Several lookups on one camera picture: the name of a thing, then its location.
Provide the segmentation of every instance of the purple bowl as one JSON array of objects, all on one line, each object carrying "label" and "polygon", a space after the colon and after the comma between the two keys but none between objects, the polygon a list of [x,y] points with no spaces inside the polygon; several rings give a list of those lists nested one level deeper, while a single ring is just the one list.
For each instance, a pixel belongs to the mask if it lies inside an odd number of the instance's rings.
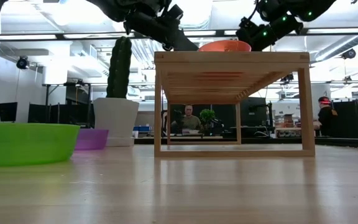
[{"label": "purple bowl", "polygon": [[99,150],[106,147],[109,130],[80,129],[75,150]]}]

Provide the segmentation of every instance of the man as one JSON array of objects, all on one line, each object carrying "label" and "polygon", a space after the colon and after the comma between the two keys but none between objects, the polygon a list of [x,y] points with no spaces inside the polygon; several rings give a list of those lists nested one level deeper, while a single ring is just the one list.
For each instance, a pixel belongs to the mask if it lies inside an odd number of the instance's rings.
[{"label": "man", "polygon": [[320,122],[320,131],[323,136],[335,136],[335,120],[338,116],[336,111],[331,108],[331,101],[327,96],[318,99],[320,112],[318,121]]},{"label": "man", "polygon": [[190,130],[200,130],[201,129],[201,121],[196,116],[193,116],[193,106],[186,105],[185,106],[185,115],[183,117],[183,129]]}]

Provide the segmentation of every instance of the small green plant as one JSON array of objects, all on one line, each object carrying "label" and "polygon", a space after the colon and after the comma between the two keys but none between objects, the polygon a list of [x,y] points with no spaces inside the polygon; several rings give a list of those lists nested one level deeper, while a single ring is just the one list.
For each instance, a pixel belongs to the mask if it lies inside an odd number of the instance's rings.
[{"label": "small green plant", "polygon": [[200,119],[203,124],[210,124],[212,119],[215,118],[215,111],[203,109],[200,113]]},{"label": "small green plant", "polygon": [[107,98],[127,98],[132,43],[127,37],[116,41],[111,52]]}]

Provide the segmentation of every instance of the wooden stand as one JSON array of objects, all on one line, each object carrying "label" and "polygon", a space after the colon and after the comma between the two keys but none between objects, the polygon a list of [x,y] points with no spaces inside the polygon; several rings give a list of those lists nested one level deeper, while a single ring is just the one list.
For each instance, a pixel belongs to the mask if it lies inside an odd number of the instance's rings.
[{"label": "wooden stand", "polygon": [[[280,52],[156,52],[155,157],[314,156],[309,53]],[[299,151],[162,151],[161,96],[168,100],[167,144],[241,144],[240,102],[261,88],[298,72],[302,148]],[[236,105],[235,142],[171,142],[170,105]]]}]

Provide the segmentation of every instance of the white planter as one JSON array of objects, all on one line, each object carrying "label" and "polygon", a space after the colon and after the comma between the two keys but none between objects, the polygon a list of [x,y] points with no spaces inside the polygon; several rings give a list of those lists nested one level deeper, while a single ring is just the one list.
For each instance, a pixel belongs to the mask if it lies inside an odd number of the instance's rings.
[{"label": "white planter", "polygon": [[93,103],[95,128],[109,130],[106,146],[133,146],[132,131],[139,103],[122,98],[98,98]]}]

